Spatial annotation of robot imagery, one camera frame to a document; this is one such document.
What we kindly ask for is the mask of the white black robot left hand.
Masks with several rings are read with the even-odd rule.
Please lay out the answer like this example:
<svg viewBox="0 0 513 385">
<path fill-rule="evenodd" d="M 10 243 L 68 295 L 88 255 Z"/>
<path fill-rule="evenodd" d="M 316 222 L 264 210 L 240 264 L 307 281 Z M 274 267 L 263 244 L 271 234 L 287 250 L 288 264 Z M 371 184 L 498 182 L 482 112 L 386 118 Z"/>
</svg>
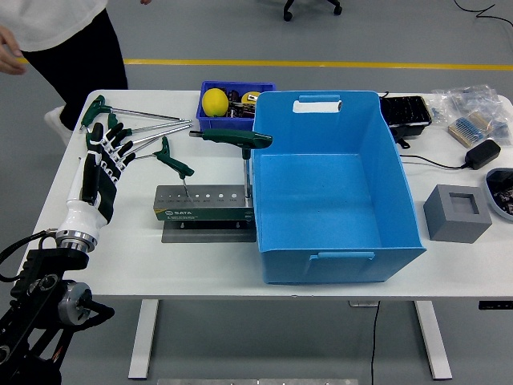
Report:
<svg viewBox="0 0 513 385">
<path fill-rule="evenodd" d="M 135 154 L 131 141 L 122 145 L 123 125 L 105 130 L 96 123 L 85 136 L 87 153 L 79 161 L 67 198 L 67 216 L 55 239 L 61 248 L 93 250 L 99 231 L 113 217 L 116 185 Z"/>
</svg>

